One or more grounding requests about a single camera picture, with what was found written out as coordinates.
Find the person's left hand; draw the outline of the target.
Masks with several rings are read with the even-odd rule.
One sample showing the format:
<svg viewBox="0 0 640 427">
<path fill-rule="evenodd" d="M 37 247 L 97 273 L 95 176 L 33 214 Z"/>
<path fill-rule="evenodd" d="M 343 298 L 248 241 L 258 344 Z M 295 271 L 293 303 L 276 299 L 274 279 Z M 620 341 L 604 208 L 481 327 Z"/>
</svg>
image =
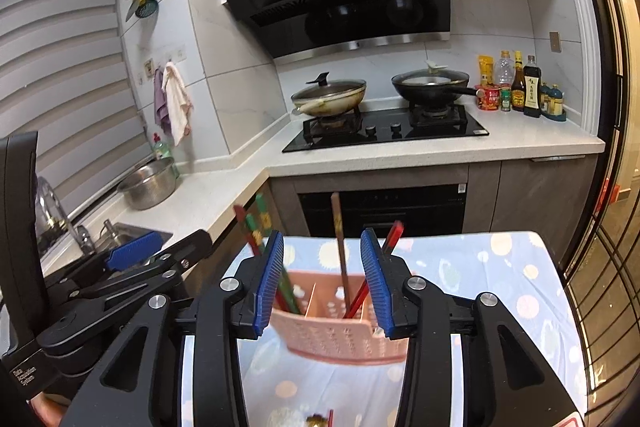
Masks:
<svg viewBox="0 0 640 427">
<path fill-rule="evenodd" d="M 44 393 L 30 399 L 29 404 L 46 427 L 58 427 L 67 410 L 65 405 L 51 400 Z"/>
</svg>

